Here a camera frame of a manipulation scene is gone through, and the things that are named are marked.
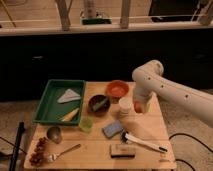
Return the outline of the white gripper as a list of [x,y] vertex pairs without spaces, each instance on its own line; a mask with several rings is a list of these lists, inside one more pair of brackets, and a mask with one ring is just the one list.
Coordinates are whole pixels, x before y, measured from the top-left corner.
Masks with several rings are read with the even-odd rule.
[[135,84],[133,89],[133,100],[143,103],[143,113],[148,113],[151,106],[152,91],[139,84]]

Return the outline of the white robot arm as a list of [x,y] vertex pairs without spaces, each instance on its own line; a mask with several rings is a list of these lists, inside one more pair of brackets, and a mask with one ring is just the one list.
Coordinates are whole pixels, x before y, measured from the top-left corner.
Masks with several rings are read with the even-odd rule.
[[132,72],[133,100],[139,103],[142,112],[148,111],[152,93],[156,93],[213,128],[213,95],[165,79],[163,72],[164,67],[158,60],[151,60]]

